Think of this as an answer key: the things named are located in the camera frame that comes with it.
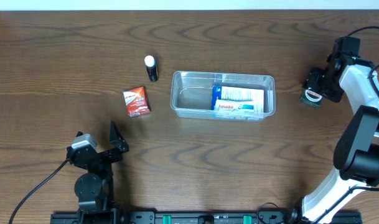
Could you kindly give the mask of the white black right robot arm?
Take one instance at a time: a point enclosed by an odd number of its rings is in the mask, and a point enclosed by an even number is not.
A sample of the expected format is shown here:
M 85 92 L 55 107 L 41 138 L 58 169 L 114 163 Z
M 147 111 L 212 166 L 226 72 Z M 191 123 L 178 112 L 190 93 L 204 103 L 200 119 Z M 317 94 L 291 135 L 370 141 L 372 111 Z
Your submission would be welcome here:
M 313 69 L 304 86 L 338 102 L 349 99 L 353 118 L 339 139 L 334 167 L 322 183 L 304 196 L 290 223 L 331 223 L 334 215 L 355 196 L 379 192 L 379 82 L 377 66 L 353 50 L 330 54 L 325 69 Z

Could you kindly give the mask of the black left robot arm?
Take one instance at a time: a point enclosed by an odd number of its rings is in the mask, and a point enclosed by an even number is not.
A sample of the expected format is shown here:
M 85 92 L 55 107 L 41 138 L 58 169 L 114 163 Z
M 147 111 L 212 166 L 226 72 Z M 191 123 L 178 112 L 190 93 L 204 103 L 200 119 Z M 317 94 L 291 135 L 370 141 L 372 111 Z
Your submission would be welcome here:
M 126 214 L 115 205 L 112 164 L 123 159 L 128 143 L 114 121 L 110 124 L 110 144 L 113 148 L 97 152 L 97 143 L 90 134 L 77 133 L 67 148 L 67 160 L 87 171 L 75 182 L 78 197 L 79 223 L 126 223 Z

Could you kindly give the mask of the white Panadol box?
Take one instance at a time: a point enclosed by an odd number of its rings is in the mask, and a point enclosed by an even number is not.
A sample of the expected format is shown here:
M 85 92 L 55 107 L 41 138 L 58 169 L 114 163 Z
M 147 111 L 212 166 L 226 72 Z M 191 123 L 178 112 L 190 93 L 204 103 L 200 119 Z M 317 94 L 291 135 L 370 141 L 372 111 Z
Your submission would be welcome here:
M 252 113 L 255 110 L 254 107 L 253 101 L 216 100 L 213 109 L 222 112 Z

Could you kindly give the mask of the dark bottle white cap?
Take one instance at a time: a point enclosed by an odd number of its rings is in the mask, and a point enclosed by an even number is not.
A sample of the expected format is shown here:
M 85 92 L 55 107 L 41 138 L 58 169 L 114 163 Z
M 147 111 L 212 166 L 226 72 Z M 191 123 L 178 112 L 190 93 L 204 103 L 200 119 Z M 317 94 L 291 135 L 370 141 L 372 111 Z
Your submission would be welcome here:
M 147 55 L 144 58 L 144 63 L 146 66 L 146 71 L 150 81 L 156 82 L 159 79 L 156 60 L 152 55 Z

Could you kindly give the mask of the green round-logo box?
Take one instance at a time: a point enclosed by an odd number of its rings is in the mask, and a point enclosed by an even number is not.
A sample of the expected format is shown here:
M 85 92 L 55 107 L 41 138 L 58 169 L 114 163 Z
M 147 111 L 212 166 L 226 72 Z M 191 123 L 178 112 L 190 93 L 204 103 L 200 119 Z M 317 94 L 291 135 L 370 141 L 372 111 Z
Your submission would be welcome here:
M 318 108 L 322 101 L 322 95 L 308 89 L 303 89 L 299 101 L 314 108 Z

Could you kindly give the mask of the red medicine box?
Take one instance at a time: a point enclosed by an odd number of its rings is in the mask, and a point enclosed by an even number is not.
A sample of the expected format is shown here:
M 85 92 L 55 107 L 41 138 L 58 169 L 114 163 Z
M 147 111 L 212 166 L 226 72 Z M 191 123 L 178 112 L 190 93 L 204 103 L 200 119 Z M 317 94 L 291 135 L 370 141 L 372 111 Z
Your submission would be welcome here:
M 145 87 L 141 86 L 124 91 L 123 97 L 130 117 L 140 116 L 151 112 Z

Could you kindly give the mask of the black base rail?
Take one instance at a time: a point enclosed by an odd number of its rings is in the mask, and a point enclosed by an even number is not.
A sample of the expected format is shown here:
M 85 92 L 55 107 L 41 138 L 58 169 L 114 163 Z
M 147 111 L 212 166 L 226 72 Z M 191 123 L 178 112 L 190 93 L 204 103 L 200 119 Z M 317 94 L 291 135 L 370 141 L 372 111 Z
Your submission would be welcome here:
M 132 212 L 118 216 L 116 212 L 101 214 L 58 213 L 50 216 L 51 224 L 129 223 L 129 224 L 259 224 L 288 223 L 284 212 L 259 213 L 155 213 Z

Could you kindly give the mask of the large blue white medicine box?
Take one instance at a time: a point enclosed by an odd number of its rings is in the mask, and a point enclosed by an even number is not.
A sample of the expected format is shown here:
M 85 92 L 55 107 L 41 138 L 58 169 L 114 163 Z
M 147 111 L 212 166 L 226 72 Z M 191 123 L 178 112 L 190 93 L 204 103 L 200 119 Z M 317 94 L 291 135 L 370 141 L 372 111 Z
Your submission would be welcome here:
M 263 90 L 230 86 L 214 86 L 212 93 L 212 110 L 214 110 L 213 108 L 216 100 L 253 101 L 255 103 L 255 110 L 252 113 L 264 113 Z

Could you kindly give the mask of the clear plastic container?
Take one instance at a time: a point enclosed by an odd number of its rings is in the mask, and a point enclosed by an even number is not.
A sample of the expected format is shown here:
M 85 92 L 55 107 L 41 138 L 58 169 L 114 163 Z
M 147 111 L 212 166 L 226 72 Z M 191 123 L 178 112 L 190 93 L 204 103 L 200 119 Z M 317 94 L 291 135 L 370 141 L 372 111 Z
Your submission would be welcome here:
M 214 86 L 263 90 L 264 113 L 212 110 Z M 269 75 L 177 71 L 172 79 L 171 108 L 177 116 L 185 118 L 262 121 L 276 111 L 274 78 Z

